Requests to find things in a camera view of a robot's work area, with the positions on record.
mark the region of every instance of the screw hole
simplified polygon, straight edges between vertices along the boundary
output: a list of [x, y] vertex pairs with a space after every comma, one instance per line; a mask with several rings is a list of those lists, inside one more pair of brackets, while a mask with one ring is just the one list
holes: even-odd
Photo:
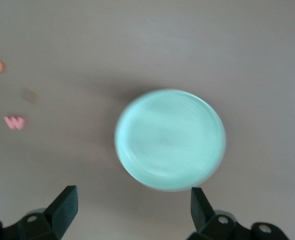
[[34, 222], [37, 219], [37, 216], [30, 216], [26, 221], [28, 223]]
[[270, 234], [272, 232], [271, 228], [269, 228], [267, 225], [265, 224], [261, 224], [260, 226], [258, 226], [258, 228], [266, 234]]
[[220, 217], [218, 217], [218, 221], [219, 221], [221, 224], [228, 224], [228, 223], [229, 223], [229, 220], [228, 220], [225, 216], [220, 216]]

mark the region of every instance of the letter w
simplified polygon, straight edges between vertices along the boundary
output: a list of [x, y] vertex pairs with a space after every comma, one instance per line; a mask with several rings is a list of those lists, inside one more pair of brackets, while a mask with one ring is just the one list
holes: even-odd
[[5, 116], [4, 120], [12, 130], [22, 130], [26, 123], [26, 120], [23, 117]]

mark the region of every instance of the beige surface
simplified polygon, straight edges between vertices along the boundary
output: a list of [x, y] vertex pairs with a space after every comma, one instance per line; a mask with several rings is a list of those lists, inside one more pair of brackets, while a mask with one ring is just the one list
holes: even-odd
[[[186, 239], [190, 192], [142, 186], [113, 146], [129, 101], [177, 88], [226, 128], [223, 163], [202, 185], [212, 206], [295, 240], [295, 0], [0, 0], [0, 60], [5, 226], [76, 184], [65, 240]], [[5, 115], [26, 117], [25, 130]]]

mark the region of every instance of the mint green disc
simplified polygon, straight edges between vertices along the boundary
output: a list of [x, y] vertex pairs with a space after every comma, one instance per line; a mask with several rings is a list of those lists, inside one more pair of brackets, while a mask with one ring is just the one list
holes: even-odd
[[148, 92], [130, 103], [115, 129], [115, 149], [130, 175], [160, 191], [181, 191], [207, 180], [226, 148], [213, 108], [181, 90]]

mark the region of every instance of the pink letter w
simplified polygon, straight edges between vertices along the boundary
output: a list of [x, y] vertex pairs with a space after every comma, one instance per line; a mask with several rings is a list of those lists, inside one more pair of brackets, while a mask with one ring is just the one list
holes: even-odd
[[23, 117], [14, 117], [14, 116], [5, 116], [4, 117], [5, 122], [7, 123], [8, 127], [12, 130], [18, 129], [22, 130], [24, 129], [26, 120]]

